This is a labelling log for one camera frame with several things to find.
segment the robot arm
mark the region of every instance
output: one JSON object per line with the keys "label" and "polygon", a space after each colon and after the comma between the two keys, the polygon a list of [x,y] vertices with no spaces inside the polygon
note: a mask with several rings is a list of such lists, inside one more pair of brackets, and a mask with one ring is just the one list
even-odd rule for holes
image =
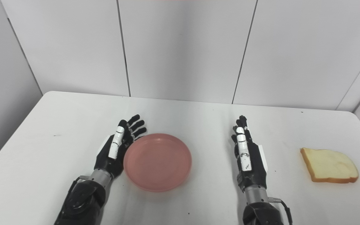
{"label": "robot arm", "polygon": [[106,201],[106,188],[123,172],[124,154],[140,134],[147,131],[144,121],[135,115],[128,122],[121,120],[97,155],[90,176],[73,181],[55,225],[94,225]]}
{"label": "robot arm", "polygon": [[290,209],[279,198],[268,197],[266,193],[266,171],[262,162],[259,147],[252,140],[247,127],[247,119],[241,115],[236,121],[232,135],[234,154],[237,159],[237,182],[245,194],[247,206],[244,209],[243,222],[245,225],[283,225],[280,212],[270,202],[280,202],[284,205],[290,225],[293,223]]}

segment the slice of bread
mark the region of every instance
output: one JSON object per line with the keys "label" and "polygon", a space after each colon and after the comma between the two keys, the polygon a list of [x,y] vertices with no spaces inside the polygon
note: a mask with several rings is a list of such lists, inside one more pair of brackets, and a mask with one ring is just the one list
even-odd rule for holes
{"label": "slice of bread", "polygon": [[358,170],[348,156],[327,149],[301,148],[306,167],[313,182],[355,182]]}

